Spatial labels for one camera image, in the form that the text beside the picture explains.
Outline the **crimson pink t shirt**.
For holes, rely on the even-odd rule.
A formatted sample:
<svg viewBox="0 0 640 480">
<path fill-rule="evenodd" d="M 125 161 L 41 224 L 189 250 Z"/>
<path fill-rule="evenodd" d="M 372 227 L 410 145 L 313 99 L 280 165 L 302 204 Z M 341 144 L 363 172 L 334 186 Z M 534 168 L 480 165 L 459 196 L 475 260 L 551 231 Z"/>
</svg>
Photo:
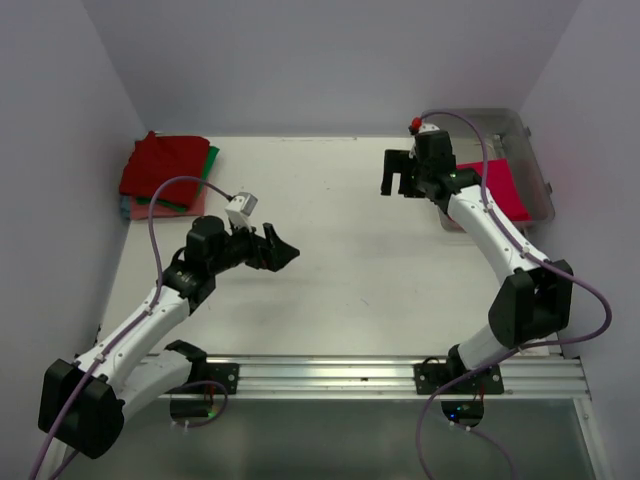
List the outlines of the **crimson pink t shirt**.
<svg viewBox="0 0 640 480">
<path fill-rule="evenodd" d="M 512 222 L 532 219 L 522 203 L 506 158 L 488 161 L 487 187 L 497 205 Z"/>
</svg>

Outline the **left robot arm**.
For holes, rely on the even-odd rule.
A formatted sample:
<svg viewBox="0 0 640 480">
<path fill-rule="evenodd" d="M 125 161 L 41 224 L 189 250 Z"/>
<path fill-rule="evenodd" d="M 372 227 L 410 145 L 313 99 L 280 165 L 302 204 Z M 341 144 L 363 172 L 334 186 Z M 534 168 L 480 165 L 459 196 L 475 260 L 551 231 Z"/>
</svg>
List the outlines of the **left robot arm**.
<svg viewBox="0 0 640 480">
<path fill-rule="evenodd" d="M 91 459 L 104 455 L 126 421 L 157 396 L 207 383 L 206 354 L 187 342 L 170 343 L 153 362 L 143 359 L 205 302 L 217 276 L 239 265 L 278 272 L 299 255 L 270 223 L 258 234 L 227 228 L 216 216 L 196 218 L 185 246 L 131 316 L 74 361 L 58 359 L 46 370 L 39 428 Z"/>
</svg>

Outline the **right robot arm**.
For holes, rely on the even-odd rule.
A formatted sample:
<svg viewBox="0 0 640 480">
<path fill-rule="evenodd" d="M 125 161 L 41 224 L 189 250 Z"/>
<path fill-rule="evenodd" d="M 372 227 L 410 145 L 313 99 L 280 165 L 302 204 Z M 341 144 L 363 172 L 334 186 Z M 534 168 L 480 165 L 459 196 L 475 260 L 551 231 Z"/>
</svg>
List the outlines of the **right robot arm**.
<svg viewBox="0 0 640 480">
<path fill-rule="evenodd" d="M 386 150 L 382 195 L 390 195 L 395 175 L 400 195 L 430 200 L 471 237 L 499 283 L 487 325 L 449 350 L 443 379 L 451 389 L 470 391 L 481 380 L 481 365 L 568 326 L 571 267 L 531 246 L 483 187 L 482 176 L 458 167 L 447 132 L 423 131 L 411 149 Z"/>
</svg>

